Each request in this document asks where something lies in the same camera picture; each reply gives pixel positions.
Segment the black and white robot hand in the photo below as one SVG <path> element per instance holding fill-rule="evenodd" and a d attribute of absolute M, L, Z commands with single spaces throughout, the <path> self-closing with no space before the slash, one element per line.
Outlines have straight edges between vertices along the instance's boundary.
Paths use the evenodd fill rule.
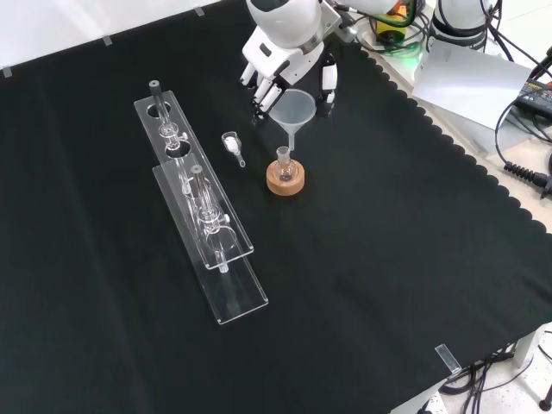
<path fill-rule="evenodd" d="M 286 49 L 277 46 L 260 28 L 256 28 L 242 54 L 247 66 L 240 76 L 240 83 L 254 90 L 255 121 L 265 119 L 285 91 L 314 72 L 318 79 L 317 116 L 331 114 L 336 100 L 338 71 L 336 58 L 325 43 L 318 44 L 308 53 L 297 47 Z"/>

